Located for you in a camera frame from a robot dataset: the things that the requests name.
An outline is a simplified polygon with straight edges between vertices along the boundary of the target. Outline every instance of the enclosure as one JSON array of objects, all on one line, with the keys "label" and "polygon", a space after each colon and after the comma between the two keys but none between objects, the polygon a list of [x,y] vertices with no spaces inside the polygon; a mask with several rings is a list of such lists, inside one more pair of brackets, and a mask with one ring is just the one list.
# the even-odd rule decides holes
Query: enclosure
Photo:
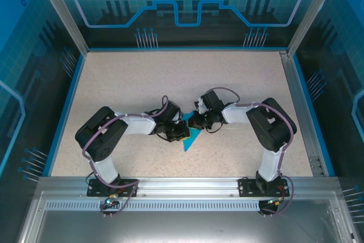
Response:
[{"label": "enclosure", "polygon": [[[0,5],[1,242],[362,241],[364,0]],[[241,195],[264,151],[249,123],[227,123],[173,142],[124,135],[113,161],[139,184],[104,219],[82,125],[103,106],[160,109],[164,95],[187,119],[214,87],[251,106],[272,97],[297,126],[284,214],[257,213],[272,196]]]}]

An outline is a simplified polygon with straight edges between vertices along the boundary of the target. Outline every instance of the blue triangular object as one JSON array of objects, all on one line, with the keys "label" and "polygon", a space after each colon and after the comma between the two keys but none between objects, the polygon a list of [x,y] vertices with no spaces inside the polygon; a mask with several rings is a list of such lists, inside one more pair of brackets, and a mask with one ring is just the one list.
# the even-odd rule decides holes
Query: blue triangular object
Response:
[{"label": "blue triangular object", "polygon": [[[187,121],[188,119],[190,119],[192,117],[192,115],[193,115],[193,112],[184,114],[182,120]],[[190,128],[189,131],[191,132],[191,136],[188,139],[185,139],[183,141],[183,146],[184,146],[184,151],[185,152],[187,152],[187,150],[193,144],[193,142],[195,141],[197,136],[201,133],[201,130],[194,129],[194,128]]]}]

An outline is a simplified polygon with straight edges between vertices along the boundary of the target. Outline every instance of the speckled beige floor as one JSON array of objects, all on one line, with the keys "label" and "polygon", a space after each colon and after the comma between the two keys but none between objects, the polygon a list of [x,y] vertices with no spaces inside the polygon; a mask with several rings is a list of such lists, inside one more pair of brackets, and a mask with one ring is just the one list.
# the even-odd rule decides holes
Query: speckled beige floor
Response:
[{"label": "speckled beige floor", "polygon": [[[241,95],[241,102],[273,97],[298,126],[278,52],[89,53],[52,176],[90,173],[75,133],[100,107],[141,113],[159,108],[161,97],[167,94],[188,113],[194,110],[194,100],[216,86],[234,89]],[[225,102],[234,99],[233,94],[223,90],[218,95]],[[186,153],[182,142],[127,135],[112,155],[121,176],[254,176],[262,147],[250,125],[232,124],[212,135],[203,131]],[[286,153],[283,172],[312,176],[300,130]]]}]

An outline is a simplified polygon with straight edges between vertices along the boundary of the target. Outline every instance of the black bracket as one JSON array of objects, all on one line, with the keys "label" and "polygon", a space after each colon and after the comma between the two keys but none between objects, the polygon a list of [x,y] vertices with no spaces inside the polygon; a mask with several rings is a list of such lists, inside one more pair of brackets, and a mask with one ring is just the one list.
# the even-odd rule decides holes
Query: black bracket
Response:
[{"label": "black bracket", "polygon": [[270,185],[270,189],[265,190],[264,193],[258,188],[256,179],[249,179],[247,177],[238,179],[240,197],[282,197],[282,192],[278,189],[279,186],[282,186],[284,189],[284,197],[288,197],[289,188],[285,179],[275,179],[274,185]]},{"label": "black bracket", "polygon": [[[120,179],[118,181],[118,185],[123,185],[123,184],[129,184],[132,182],[136,182],[136,179]],[[133,190],[133,186],[129,186],[127,188],[125,188],[123,191],[121,191],[120,193],[118,193],[118,197],[128,197],[131,193],[131,191]],[[109,188],[107,186],[105,186],[104,184],[102,184],[102,182],[100,182],[98,179],[91,179],[88,185],[88,189],[87,189],[87,196],[96,196],[96,197],[108,197],[111,194],[115,193],[115,189],[114,188]],[[134,191],[132,197],[136,197],[137,196],[137,189]]]}]

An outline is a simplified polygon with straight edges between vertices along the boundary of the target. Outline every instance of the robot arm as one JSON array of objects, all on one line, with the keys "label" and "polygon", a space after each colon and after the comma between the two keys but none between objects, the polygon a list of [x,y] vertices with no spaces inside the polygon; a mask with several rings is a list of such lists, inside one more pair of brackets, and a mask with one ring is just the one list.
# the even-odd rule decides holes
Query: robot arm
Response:
[{"label": "robot arm", "polygon": [[[296,125],[280,105],[273,98],[268,98],[261,104],[239,105],[230,102],[224,105],[216,93],[211,90],[202,95],[195,102],[195,106],[197,110],[188,120],[189,127],[210,130],[216,122],[221,125],[236,122],[252,125],[263,146],[263,158],[256,175],[257,186],[262,192],[268,189],[269,183],[279,176],[283,148],[291,138],[291,132],[286,122],[288,121],[291,125],[294,134],[297,132]],[[275,109],[281,115],[264,106]]]},{"label": "robot arm", "polygon": [[[111,158],[111,152],[123,135],[165,134],[161,137],[168,142],[179,141],[189,137],[189,129],[182,121],[183,113],[172,101],[168,102],[165,110],[158,116],[150,117],[160,111],[155,109],[150,112],[136,115],[125,115],[123,118],[110,124],[87,148],[86,155],[91,158],[92,164],[99,178],[108,184],[118,185],[119,174]],[[101,108],[92,116],[76,133],[76,141],[83,148],[92,136],[110,119],[120,116],[107,106]]]}]

